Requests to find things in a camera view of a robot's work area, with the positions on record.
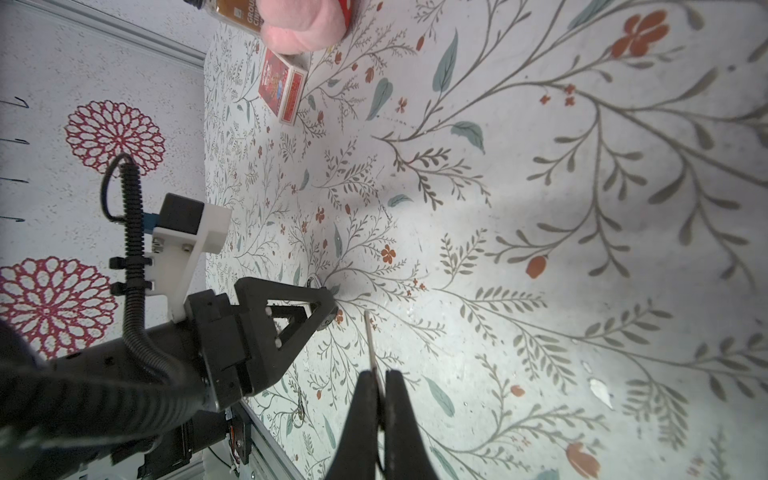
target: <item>tablecloth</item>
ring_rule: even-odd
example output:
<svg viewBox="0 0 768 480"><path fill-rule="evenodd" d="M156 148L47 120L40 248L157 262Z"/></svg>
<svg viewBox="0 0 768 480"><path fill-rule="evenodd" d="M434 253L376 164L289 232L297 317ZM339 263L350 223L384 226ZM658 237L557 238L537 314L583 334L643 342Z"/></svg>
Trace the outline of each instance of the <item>tablecloth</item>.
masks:
<svg viewBox="0 0 768 480"><path fill-rule="evenodd" d="M206 60L207 282L334 292L249 400L307 478L357 372L403 372L445 479L762 478L768 14L759 2L356 2L296 125L265 48Z"/></svg>

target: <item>floral tablecloth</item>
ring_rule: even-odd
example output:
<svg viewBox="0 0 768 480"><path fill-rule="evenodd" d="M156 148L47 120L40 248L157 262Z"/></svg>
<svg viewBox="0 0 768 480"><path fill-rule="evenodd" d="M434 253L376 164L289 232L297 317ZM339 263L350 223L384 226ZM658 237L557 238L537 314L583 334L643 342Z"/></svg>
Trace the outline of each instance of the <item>floral tablecloth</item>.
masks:
<svg viewBox="0 0 768 480"><path fill-rule="evenodd" d="M747 1L361 2L286 127L222 27L209 286L341 307L250 400L300 471L333 459L368 309L442 478L764 478L767 31Z"/></svg>

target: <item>pink plush toy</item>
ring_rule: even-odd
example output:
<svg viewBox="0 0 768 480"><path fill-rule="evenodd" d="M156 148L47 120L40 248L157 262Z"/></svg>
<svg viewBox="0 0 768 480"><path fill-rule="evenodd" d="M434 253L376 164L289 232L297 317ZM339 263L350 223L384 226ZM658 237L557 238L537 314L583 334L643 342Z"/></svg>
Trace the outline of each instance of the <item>pink plush toy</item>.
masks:
<svg viewBox="0 0 768 480"><path fill-rule="evenodd" d="M286 55L335 45L352 19L352 0L257 0L257 8L264 44Z"/></svg>

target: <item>orange flower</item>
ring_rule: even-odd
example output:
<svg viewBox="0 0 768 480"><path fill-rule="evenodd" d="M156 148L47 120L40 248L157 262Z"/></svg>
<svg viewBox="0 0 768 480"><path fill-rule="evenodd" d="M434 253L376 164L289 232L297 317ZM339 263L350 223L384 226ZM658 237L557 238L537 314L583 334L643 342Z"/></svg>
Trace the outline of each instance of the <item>orange flower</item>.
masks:
<svg viewBox="0 0 768 480"><path fill-rule="evenodd" d="M529 277L535 279L544 272L546 267L547 257L533 257L531 258L531 261L528 262L528 268L525 269L525 272Z"/></svg>
<svg viewBox="0 0 768 480"><path fill-rule="evenodd" d="M584 478L597 478L600 472L600 462L592 455L582 453L581 447L583 447L581 443L571 443L565 449L565 456L576 473Z"/></svg>
<svg viewBox="0 0 768 480"><path fill-rule="evenodd" d="M395 251L389 248L389 245L384 246L384 250L382 250L382 258L384 259L384 263L392 264L392 259L397 257L395 255Z"/></svg>
<svg viewBox="0 0 768 480"><path fill-rule="evenodd" d="M629 48L633 57L642 57L648 53L648 44L661 40L670 31L669 25L661 24L666 19L665 10L651 12L642 21L639 15L632 15L624 23L624 33L627 35L616 40L611 47L611 55L619 58Z"/></svg>

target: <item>metal hook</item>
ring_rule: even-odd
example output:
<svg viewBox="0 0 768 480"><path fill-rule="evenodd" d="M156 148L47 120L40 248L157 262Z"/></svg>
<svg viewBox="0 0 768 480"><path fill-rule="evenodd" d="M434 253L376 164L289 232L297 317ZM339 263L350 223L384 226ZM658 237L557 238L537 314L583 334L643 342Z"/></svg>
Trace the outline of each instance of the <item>metal hook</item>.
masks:
<svg viewBox="0 0 768 480"><path fill-rule="evenodd" d="M14 138L13 140L9 140L8 138L0 138L0 141L9 141L12 144L29 145L28 141L22 140L21 138Z"/></svg>
<svg viewBox="0 0 768 480"><path fill-rule="evenodd" d="M0 177L0 180L7 180L9 182L19 182L20 184L28 184L29 183L29 180L19 180L18 178Z"/></svg>
<svg viewBox="0 0 768 480"><path fill-rule="evenodd" d="M14 97L14 98L20 101L21 103L23 103L23 105L15 104L12 101L5 101L5 100L0 100L0 103L14 105L16 107L21 107L21 108L29 108L29 104L23 98L19 98L19 97Z"/></svg>

